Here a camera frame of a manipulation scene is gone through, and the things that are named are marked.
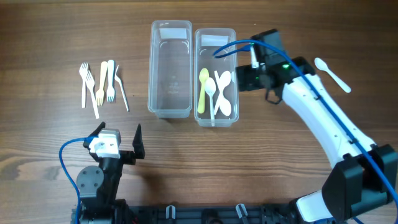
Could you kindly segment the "thin-handled white spoon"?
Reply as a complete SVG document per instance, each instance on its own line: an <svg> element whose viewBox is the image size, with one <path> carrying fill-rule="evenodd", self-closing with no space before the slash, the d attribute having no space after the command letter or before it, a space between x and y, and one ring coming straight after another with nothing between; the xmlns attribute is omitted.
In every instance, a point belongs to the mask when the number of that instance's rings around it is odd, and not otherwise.
<svg viewBox="0 0 398 224"><path fill-rule="evenodd" d="M211 119L211 125L214 126L214 120L215 120L215 115L214 115L214 104L213 104L213 95L215 94L216 91L216 83L214 79L208 78L205 82L205 92L209 96L209 103L210 103L210 119Z"/></svg>

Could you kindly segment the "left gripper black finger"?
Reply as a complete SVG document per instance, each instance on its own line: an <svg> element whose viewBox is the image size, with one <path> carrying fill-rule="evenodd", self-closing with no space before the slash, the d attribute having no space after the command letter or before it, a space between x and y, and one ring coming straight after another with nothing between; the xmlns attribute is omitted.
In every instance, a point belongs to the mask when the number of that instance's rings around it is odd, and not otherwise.
<svg viewBox="0 0 398 224"><path fill-rule="evenodd" d="M132 146L134 148L134 153L136 155L136 159L144 159L145 158L145 149L144 149L144 143L142 140L142 126L140 124L137 125L134 139L132 141Z"/></svg>
<svg viewBox="0 0 398 224"><path fill-rule="evenodd" d="M90 134L86 137L86 139L83 141L83 147L89 147L92 139L94 137L97 137L100 131L105 128L105 122L102 121L99 126Z"/></svg>

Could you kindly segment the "yellow plastic spoon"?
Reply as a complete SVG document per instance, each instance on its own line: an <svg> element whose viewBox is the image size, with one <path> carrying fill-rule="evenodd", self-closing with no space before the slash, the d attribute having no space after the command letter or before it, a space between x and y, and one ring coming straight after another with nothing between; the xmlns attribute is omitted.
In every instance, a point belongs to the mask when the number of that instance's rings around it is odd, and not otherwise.
<svg viewBox="0 0 398 224"><path fill-rule="evenodd" d="M209 71L207 68L203 68L199 74L199 81L201 83L200 94L198 99L198 113L203 114L205 112L205 82L209 78Z"/></svg>

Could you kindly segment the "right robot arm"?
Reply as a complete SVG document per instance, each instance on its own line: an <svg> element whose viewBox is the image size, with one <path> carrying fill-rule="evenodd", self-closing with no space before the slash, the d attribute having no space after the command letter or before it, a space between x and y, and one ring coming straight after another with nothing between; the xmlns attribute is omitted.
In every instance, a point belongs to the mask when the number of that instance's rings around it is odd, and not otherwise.
<svg viewBox="0 0 398 224"><path fill-rule="evenodd" d="M240 91L273 91L323 148L331 173L320 190L290 203L292 223L341 223L397 201L397 153L379 146L345 115L303 57L290 58L271 29L244 41L250 65L237 71Z"/></svg>

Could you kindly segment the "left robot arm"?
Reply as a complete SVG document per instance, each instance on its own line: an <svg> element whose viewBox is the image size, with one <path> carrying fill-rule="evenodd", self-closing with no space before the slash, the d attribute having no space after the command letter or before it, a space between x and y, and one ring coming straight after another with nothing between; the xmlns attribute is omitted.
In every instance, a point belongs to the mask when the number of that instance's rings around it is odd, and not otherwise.
<svg viewBox="0 0 398 224"><path fill-rule="evenodd" d="M119 130L105 128L104 122L84 138L83 147L98 165L85 167L76 178L79 199L72 210L72 223L139 222L126 200L117 199L116 194L123 166L133 166L138 159L145 158L141 125L137 126L132 151L120 150L120 143Z"/></svg>

